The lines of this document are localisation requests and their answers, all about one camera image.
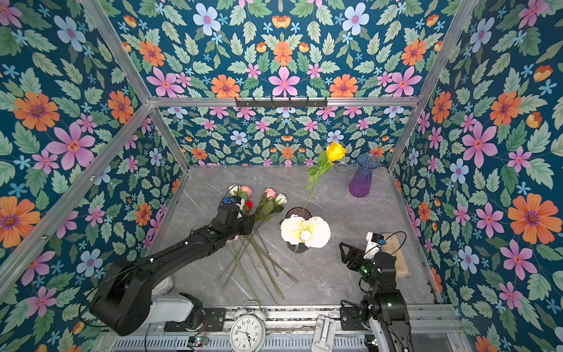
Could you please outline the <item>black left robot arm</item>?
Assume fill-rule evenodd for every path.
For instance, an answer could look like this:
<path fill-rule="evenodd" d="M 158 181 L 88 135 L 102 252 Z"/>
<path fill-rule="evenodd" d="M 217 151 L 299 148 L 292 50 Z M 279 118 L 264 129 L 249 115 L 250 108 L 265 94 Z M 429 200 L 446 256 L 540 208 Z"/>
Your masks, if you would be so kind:
<path fill-rule="evenodd" d="M 147 323 L 156 311 L 152 290 L 187 265 L 217 252 L 236 236 L 252 233 L 256 217 L 245 215 L 240 205 L 220 205 L 208 225 L 192 230 L 188 237 L 166 249 L 135 260 L 118 260 L 99 284 L 89 312 L 120 336 Z"/>

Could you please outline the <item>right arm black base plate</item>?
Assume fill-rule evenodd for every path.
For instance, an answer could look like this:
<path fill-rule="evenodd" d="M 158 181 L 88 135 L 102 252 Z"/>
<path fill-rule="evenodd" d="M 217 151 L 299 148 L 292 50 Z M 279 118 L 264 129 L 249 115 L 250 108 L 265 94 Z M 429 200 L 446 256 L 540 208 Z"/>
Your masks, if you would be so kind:
<path fill-rule="evenodd" d="M 370 331 L 368 323 L 361 319 L 360 309 L 352 306 L 340 307 L 340 324 L 343 331 Z"/>

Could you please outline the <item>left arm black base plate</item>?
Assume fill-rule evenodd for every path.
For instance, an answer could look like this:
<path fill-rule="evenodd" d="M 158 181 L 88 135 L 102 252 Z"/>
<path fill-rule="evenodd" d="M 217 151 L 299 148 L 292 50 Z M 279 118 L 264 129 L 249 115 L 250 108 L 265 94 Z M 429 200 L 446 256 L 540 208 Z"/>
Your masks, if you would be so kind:
<path fill-rule="evenodd" d="M 191 313 L 183 322 L 166 322 L 166 332 L 219 332 L 224 328 L 227 310 L 225 308 L 203 308 Z"/>

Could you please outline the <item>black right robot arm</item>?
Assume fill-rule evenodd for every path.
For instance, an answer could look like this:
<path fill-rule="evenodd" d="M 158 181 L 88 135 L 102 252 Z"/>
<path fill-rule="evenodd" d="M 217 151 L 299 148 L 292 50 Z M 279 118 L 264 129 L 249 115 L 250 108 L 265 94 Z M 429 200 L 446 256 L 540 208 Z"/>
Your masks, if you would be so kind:
<path fill-rule="evenodd" d="M 413 351 L 412 328 L 408 308 L 397 288 L 396 257 L 340 243 L 342 263 L 360 274 L 359 288 L 364 294 L 360 303 L 340 302 L 342 329 L 364 327 L 370 330 L 366 345 L 369 351 Z"/>

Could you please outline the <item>cream double-bloom flower stem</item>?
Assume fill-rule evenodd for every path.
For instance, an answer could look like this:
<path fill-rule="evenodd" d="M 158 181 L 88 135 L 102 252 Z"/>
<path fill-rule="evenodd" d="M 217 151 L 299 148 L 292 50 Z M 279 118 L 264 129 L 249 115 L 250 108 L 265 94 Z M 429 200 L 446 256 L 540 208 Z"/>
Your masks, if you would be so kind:
<path fill-rule="evenodd" d="M 306 220 L 303 225 L 302 239 L 309 248 L 323 248 L 331 239 L 331 229 L 327 221 L 319 216 Z"/>

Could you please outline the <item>pink rose stem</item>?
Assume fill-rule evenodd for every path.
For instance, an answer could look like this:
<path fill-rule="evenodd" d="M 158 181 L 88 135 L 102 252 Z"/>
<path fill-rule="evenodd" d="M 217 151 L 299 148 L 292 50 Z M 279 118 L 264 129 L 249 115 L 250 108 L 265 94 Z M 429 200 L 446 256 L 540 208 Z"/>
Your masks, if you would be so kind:
<path fill-rule="evenodd" d="M 226 282 L 227 283 L 231 276 L 233 275 L 235 268 L 238 268 L 241 272 L 243 278 L 245 277 L 244 270 L 240 261 L 242 257 L 248 252 L 249 246 L 251 246 L 258 255 L 258 258 L 262 261 L 262 265 L 266 270 L 270 280 L 272 281 L 273 285 L 276 285 L 275 279 L 271 276 L 271 272 L 268 266 L 265 264 L 266 260 L 271 262 L 273 267 L 274 273 L 278 276 L 277 268 L 281 269 L 281 266 L 276 262 L 271 255 L 268 253 L 265 242 L 262 237 L 259 235 L 258 230 L 259 228 L 265 224 L 266 222 L 270 221 L 274 214 L 281 213 L 284 210 L 284 204 L 287 202 L 287 199 L 283 194 L 277 194 L 273 189 L 266 189 L 265 193 L 261 196 L 258 206 L 255 209 L 255 212 L 252 214 L 255 218 L 256 226 L 252 227 L 252 234 L 249 237 L 244 237 L 241 240 L 241 245 L 238 249 L 235 249 L 232 253 L 233 259 L 232 262 L 224 269 L 222 274 L 216 280 L 219 282 L 221 278 L 227 274 Z"/>

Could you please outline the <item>yellow rose stem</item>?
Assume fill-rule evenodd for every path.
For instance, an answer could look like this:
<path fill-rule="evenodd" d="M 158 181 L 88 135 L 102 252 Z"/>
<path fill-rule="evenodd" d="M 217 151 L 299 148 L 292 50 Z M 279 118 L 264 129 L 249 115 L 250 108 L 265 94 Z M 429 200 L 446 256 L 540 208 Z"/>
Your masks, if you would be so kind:
<path fill-rule="evenodd" d="M 308 208 L 309 201 L 312 198 L 312 195 L 315 193 L 315 189 L 318 186 L 320 179 L 330 170 L 333 169 L 335 163 L 340 161 L 345 157 L 346 149 L 338 142 L 332 142 L 331 144 L 327 145 L 323 151 L 320 152 L 318 157 L 318 164 L 314 167 L 308 169 L 308 183 L 303 190 L 308 191 L 308 195 L 306 201 L 303 205 L 302 214 Z"/>

